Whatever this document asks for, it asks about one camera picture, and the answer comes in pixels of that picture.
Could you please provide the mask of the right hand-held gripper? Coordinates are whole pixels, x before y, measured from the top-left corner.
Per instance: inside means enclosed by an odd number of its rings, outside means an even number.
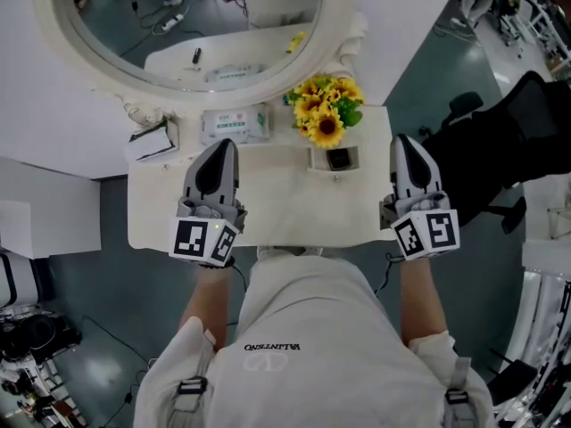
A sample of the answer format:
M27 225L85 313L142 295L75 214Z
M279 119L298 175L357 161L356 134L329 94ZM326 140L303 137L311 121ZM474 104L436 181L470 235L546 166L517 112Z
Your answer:
M380 203L381 228L393 231L403 258L411 261L457 250L458 212L442 191L440 170L430 153L399 134L391 142L390 168L395 195Z

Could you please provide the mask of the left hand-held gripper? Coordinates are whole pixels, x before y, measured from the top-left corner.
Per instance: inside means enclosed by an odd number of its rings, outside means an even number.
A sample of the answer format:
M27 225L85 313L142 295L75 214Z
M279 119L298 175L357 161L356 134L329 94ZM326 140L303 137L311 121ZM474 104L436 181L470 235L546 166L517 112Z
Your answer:
M205 268L233 265L231 252L244 231L247 210L239 201L225 204L234 201L238 186L238 150L231 139L210 145L192 162L183 184L184 197L170 219L170 257Z

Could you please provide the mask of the small dark square box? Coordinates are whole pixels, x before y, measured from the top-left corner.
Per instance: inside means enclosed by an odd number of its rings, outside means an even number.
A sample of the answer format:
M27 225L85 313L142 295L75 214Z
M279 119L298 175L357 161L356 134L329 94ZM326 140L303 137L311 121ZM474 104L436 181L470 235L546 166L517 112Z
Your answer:
M326 151L327 164L332 171L343 171L352 167L352 157L347 148Z

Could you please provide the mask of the white dressing table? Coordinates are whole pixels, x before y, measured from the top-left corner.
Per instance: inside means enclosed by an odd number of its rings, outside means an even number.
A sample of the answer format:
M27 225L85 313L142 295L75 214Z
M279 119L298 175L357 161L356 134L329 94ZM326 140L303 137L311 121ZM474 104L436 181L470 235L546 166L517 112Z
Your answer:
M268 142L238 148L237 198L248 215L237 245L345 248L394 240L380 220L380 202L392 191L388 110L366 105L361 111L361 122L341 142L359 147L360 170L334 182L307 171L308 150L316 147L292 128L292 109L282 103L269 106ZM182 121L178 150L160 157L195 160L204 149L201 127L200 118ZM169 170L128 168L128 242L133 248L168 251L170 219L191 163Z

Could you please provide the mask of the small white drawer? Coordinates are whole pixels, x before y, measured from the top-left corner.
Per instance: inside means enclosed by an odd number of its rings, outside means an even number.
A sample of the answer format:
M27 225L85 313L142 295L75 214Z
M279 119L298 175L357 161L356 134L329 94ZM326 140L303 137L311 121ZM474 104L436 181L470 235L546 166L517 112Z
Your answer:
M143 160L135 160L129 163L129 168L154 168L169 170L171 168L188 166L194 160L193 157L177 157L177 158L167 158L167 157L154 157Z
M343 171L332 171L327 164L326 151L332 149L310 148L308 150L309 165L307 171L313 175L321 176L334 182L339 182L342 178L356 174L360 170L360 151L358 146L337 147L347 148L352 157L352 167Z

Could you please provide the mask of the person's left forearm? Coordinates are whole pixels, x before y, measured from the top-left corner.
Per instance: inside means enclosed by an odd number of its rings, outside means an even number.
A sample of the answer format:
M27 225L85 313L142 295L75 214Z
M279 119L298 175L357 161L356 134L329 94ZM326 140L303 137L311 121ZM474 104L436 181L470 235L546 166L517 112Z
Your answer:
M195 286L179 322L181 329L186 322L196 317L203 330L214 338L216 351L225 346L228 332L228 304L232 269L197 266L194 270Z

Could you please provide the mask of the person's right forearm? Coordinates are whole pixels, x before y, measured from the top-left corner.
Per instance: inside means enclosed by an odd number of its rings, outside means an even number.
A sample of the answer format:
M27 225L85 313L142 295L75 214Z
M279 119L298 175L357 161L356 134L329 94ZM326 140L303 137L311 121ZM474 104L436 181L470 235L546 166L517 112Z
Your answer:
M429 259L403 261L400 285L401 338L406 346L448 331Z

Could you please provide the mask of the white wet wipes packet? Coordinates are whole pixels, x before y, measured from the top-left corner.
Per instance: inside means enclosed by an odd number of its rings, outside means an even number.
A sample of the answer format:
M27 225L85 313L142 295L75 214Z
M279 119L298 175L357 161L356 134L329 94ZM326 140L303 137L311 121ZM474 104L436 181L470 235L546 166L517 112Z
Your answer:
M202 115L201 143L214 144L229 138L236 144L257 144L269 140L269 110L265 103Z

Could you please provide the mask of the black office chair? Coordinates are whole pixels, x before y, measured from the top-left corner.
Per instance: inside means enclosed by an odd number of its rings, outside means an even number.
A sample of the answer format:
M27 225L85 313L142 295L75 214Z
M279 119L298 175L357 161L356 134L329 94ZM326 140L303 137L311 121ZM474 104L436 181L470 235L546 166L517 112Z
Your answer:
M421 128L419 133L440 169L459 224L490 213L502 218L509 235L525 216L526 200L493 205L500 192L571 173L571 85L548 82L529 70L494 106L483 105L474 91L457 95L440 129Z

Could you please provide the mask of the yellow sunflowers in white pot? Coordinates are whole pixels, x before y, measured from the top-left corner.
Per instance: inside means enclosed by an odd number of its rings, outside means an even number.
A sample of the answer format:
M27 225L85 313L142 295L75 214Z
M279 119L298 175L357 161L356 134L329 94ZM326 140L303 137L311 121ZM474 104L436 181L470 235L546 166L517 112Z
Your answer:
M291 89L284 102L293 108L292 128L318 148L334 149L361 122L365 98L354 78L318 74Z

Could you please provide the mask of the person's white t-shirt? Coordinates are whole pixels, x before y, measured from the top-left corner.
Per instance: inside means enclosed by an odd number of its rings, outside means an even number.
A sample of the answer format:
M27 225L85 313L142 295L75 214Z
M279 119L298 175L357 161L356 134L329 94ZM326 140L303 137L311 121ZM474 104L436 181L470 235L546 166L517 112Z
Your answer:
M356 266L288 251L257 259L222 349L196 317L178 329L134 428L495 428L449 329L406 346Z

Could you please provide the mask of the white machine with black trim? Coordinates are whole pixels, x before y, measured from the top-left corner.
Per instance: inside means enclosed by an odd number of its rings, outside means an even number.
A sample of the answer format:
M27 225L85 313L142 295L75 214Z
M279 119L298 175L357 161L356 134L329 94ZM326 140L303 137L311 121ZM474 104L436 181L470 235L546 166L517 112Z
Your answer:
M33 259L0 251L0 309L35 305L46 298L41 267Z

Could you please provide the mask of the small black chair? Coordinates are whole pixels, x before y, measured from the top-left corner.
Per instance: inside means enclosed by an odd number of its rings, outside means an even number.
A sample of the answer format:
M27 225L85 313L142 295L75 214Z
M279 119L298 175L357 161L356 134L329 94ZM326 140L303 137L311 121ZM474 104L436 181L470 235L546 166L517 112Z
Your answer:
M493 405L497 407L524 392L534 382L539 371L521 359L511 360L492 348L489 351L508 364L500 372L489 367L494 377L487 383L487 388L491 394Z

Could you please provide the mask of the oval mirror with white frame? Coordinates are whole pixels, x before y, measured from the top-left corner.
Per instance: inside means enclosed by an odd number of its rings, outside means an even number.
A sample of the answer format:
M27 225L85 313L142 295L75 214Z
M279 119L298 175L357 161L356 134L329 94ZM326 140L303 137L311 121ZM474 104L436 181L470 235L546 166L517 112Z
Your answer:
M133 120L263 103L324 71L356 0L33 0L47 43Z

